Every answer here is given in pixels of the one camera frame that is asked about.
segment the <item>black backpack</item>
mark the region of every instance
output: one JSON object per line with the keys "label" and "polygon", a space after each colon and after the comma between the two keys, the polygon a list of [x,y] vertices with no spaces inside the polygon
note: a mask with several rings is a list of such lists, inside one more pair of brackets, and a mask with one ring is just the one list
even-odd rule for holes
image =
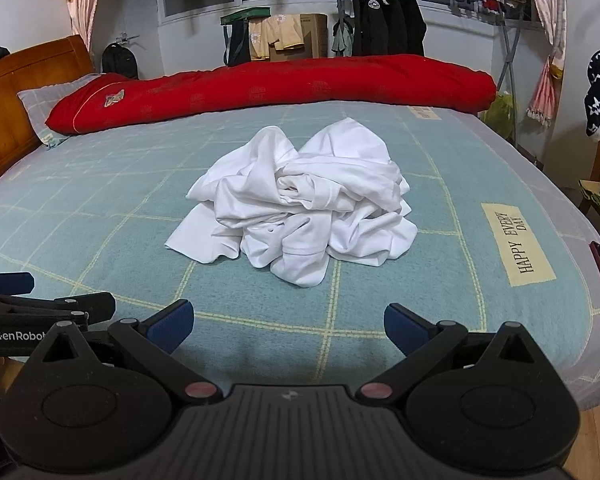
{"label": "black backpack", "polygon": [[115,72],[129,79],[138,79],[136,56],[128,48],[111,43],[102,53],[102,71]]}

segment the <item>green plastic bag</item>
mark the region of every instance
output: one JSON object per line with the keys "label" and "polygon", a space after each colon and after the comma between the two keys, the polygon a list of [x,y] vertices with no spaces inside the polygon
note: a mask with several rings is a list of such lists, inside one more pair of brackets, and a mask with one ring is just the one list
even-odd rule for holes
{"label": "green plastic bag", "polygon": [[491,107],[480,114],[480,120],[503,139],[509,139],[513,133],[513,97],[499,92]]}
{"label": "green plastic bag", "polygon": [[220,17],[220,25],[227,26],[231,25],[237,20],[250,20],[253,18],[268,18],[271,15],[271,9],[269,7],[249,7],[248,9],[241,9],[232,12],[226,16]]}

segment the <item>red blanket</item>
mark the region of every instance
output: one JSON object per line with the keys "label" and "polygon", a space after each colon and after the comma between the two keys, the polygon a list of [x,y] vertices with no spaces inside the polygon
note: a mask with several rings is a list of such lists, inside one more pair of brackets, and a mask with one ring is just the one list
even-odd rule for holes
{"label": "red blanket", "polygon": [[329,100],[475,114],[495,95],[484,72],[409,54],[250,62],[148,81],[105,74],[62,99],[46,124],[62,134],[88,134],[202,112]]}

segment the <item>wooden bed frame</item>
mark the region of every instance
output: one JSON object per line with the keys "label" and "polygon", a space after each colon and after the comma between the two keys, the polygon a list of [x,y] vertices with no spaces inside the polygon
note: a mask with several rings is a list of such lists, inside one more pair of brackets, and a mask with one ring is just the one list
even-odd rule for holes
{"label": "wooden bed frame", "polygon": [[91,57],[80,36],[32,46],[0,59],[0,176],[40,145],[16,94],[74,81],[92,72]]}

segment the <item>blue gripper pad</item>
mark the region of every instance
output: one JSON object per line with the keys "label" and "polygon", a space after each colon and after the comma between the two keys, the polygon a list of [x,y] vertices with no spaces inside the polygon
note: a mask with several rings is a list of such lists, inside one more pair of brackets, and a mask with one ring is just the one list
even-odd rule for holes
{"label": "blue gripper pad", "polygon": [[178,300],[145,319],[139,325],[138,332],[171,354],[193,330],[193,318],[192,304],[187,300]]}
{"label": "blue gripper pad", "polygon": [[384,333],[405,356],[429,342],[429,328],[433,325],[418,316],[410,317],[400,305],[389,305],[384,310]]}
{"label": "blue gripper pad", "polygon": [[0,294],[3,296],[30,294],[34,285],[33,276],[28,272],[0,273]]}

